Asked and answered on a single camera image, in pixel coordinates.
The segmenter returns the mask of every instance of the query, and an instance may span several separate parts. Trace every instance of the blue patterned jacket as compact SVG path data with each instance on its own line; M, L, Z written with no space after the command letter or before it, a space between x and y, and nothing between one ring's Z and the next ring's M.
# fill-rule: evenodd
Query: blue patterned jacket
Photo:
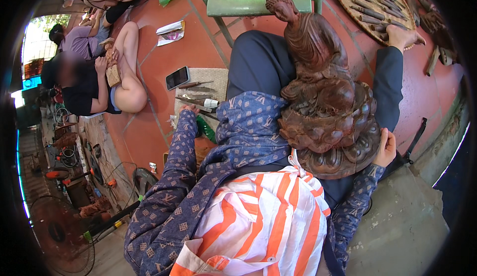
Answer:
M266 165L289 154L286 141L277 135L276 119L285 106L282 98L257 92L221 103L216 134L220 145L206 156L197 177L196 117L190 110L180 113L162 177L144 196L126 232L124 257L135 273L169 274L184 242L194 237L215 190L236 167ZM332 275L344 274L346 246L383 172L370 165L357 174L349 198L331 215L324 245L328 251L323 252Z

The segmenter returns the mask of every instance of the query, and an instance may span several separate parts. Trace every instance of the wood chisel handle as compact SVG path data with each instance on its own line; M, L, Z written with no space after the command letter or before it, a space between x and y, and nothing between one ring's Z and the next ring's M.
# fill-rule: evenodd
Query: wood chisel handle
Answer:
M183 88L191 88L191 87L196 87L198 86L199 84L201 84L200 82L190 82L190 83L186 83L184 85L181 85L181 86L178 86L177 88L179 89L183 89Z

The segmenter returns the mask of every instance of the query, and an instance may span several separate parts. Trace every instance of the lavender shirt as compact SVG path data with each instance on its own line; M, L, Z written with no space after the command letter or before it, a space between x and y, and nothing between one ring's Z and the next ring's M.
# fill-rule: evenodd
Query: lavender shirt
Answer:
M98 47L98 39L95 37L89 37L88 34L91 31L90 26L75 26L66 35L61 43L61 49L63 51L74 51L79 53L84 59L91 59L88 52L88 41L91 47L91 53L94 54Z

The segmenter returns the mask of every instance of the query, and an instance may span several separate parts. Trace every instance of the green bottle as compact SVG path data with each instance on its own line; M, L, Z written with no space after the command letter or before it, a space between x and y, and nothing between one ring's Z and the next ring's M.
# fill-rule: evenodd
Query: green bottle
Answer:
M215 141L214 130L212 130L212 128L206 123L206 121L200 115L197 115L197 127L198 127L197 133L199 134L199 136L202 135L202 133L204 133L211 142L217 144L217 142Z

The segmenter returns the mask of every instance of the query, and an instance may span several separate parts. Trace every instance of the orange and white striped bag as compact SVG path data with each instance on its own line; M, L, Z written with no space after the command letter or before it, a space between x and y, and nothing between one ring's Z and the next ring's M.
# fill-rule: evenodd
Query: orange and white striped bag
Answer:
M315 275L331 210L295 149L289 162L219 187L170 275Z

